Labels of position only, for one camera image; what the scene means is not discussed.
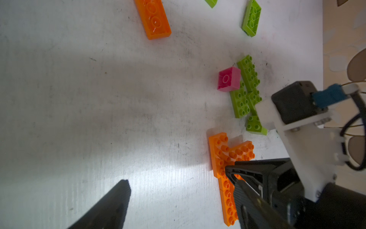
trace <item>white table surface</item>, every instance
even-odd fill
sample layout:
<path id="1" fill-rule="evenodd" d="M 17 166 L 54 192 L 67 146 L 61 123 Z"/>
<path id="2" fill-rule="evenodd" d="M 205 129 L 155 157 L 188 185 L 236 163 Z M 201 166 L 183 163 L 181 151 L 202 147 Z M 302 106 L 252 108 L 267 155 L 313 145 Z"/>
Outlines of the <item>white table surface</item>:
<path id="1" fill-rule="evenodd" d="M 163 3 L 172 34 L 149 41 L 133 0 L 0 1 L 0 228 L 66 228 L 121 179 L 124 228 L 226 228 L 207 134 L 288 156 L 234 118 L 218 72 L 250 54 L 263 99 L 321 89 L 322 1 L 258 0 L 253 38 L 246 0 Z"/>

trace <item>orange lego brick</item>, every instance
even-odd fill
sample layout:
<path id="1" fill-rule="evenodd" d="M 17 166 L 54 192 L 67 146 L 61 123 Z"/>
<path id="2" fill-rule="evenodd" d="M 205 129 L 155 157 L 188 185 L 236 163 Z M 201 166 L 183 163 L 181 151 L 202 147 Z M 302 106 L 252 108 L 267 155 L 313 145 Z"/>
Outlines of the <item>orange lego brick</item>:
<path id="1" fill-rule="evenodd" d="M 161 0 L 135 0 L 135 4 L 149 40 L 172 34 Z"/>
<path id="2" fill-rule="evenodd" d="M 243 142 L 233 148 L 228 147 L 228 137 L 222 132 L 209 137 L 210 153 L 213 175 L 219 179 L 221 206 L 224 222 L 227 226 L 234 225 L 238 219 L 234 202 L 234 186 L 225 175 L 225 167 L 234 165 L 235 161 L 251 160 L 255 157 L 254 145 L 251 141 Z M 244 180 L 240 175 L 235 175 L 239 180 Z"/>
<path id="3" fill-rule="evenodd" d="M 223 132 L 208 138 L 213 175 L 216 178 L 220 178 L 225 175 L 225 166 L 231 162 L 227 153 L 229 150 L 228 140 L 226 133 Z"/>
<path id="4" fill-rule="evenodd" d="M 254 145 L 251 141 L 243 142 L 240 145 L 237 145 L 231 149 L 229 149 L 229 154 L 236 154 L 235 161 L 246 161 L 251 160 L 255 157 L 253 153 Z"/>
<path id="5" fill-rule="evenodd" d="M 223 208 L 223 215 L 224 215 L 224 223 L 227 226 L 234 225 L 235 221 L 237 220 L 238 213 L 236 212 L 234 197 L 232 192 L 234 190 L 233 185 L 225 186 L 224 183 L 229 182 L 229 179 L 225 179 L 224 177 L 219 178 L 219 186 L 223 187 L 224 189 L 220 189 L 220 196 L 221 196 L 221 206 Z"/>

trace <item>black cable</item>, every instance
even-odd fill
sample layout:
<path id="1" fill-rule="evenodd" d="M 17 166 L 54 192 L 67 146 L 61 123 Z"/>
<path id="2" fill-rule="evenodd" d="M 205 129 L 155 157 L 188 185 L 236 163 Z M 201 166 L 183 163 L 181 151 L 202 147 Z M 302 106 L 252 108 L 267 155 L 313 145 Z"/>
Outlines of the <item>black cable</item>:
<path id="1" fill-rule="evenodd" d="M 346 164 L 353 170 L 356 171 L 361 171 L 363 169 L 366 168 L 366 105 L 365 102 L 363 101 L 363 99 L 361 98 L 361 96 L 355 92 L 350 94 L 351 98 L 353 99 L 353 101 L 355 102 L 356 106 L 358 107 L 358 109 L 360 110 L 360 113 L 356 116 L 354 116 L 351 120 L 349 120 L 346 125 L 342 128 L 341 132 L 340 132 L 340 136 L 344 137 L 344 134 L 346 133 L 347 129 L 359 118 L 361 118 L 362 123 L 363 123 L 363 128 L 364 128 L 364 132 L 365 132 L 365 153 L 362 159 L 362 163 L 360 164 L 360 166 L 356 167 L 354 166 L 351 162 L 347 161 Z M 342 151 L 345 155 L 347 155 L 347 150 L 346 150 L 346 144 L 342 143 Z"/>

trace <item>lime green lego brick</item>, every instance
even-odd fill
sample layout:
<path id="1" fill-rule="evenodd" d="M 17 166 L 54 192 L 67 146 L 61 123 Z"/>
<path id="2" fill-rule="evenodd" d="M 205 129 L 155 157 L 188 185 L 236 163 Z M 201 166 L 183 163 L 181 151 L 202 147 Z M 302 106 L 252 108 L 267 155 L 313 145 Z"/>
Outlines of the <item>lime green lego brick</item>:
<path id="1" fill-rule="evenodd" d="M 250 112 L 248 106 L 249 101 L 246 99 L 247 92 L 245 91 L 245 84 L 240 81 L 240 88 L 236 91 L 230 92 L 232 107 L 236 118 L 242 118 Z"/>
<path id="2" fill-rule="evenodd" d="M 255 65 L 252 63 L 252 57 L 247 55 L 237 63 L 241 70 L 242 78 L 248 92 L 252 92 L 261 83 L 258 79 L 258 73 L 255 71 Z"/>
<path id="3" fill-rule="evenodd" d="M 217 0 L 205 0 L 208 5 L 213 8 L 214 6 L 216 6 Z"/>
<path id="4" fill-rule="evenodd" d="M 262 8 L 255 0 L 250 0 L 248 2 L 242 29 L 251 37 L 254 37 L 257 34 L 259 18 L 261 16 L 261 9 Z"/>
<path id="5" fill-rule="evenodd" d="M 253 115 L 248 118 L 247 131 L 253 134 L 267 135 L 267 129 L 262 127 L 258 116 Z"/>
<path id="6" fill-rule="evenodd" d="M 252 115 L 257 115 L 257 110 L 255 109 L 255 105 L 262 101 L 262 97 L 259 95 L 259 91 L 254 89 L 252 92 L 248 92 L 246 95 L 248 100 L 248 106 L 250 108 L 250 112 Z"/>

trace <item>pink lego brick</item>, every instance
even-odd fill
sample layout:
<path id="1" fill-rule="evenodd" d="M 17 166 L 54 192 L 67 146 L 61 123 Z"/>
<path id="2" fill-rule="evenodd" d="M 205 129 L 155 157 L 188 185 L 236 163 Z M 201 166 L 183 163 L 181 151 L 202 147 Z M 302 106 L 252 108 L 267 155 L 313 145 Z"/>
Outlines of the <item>pink lego brick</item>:
<path id="1" fill-rule="evenodd" d="M 240 88 L 241 70 L 235 67 L 230 67 L 219 73 L 219 82 L 217 89 L 222 92 L 230 92 Z"/>

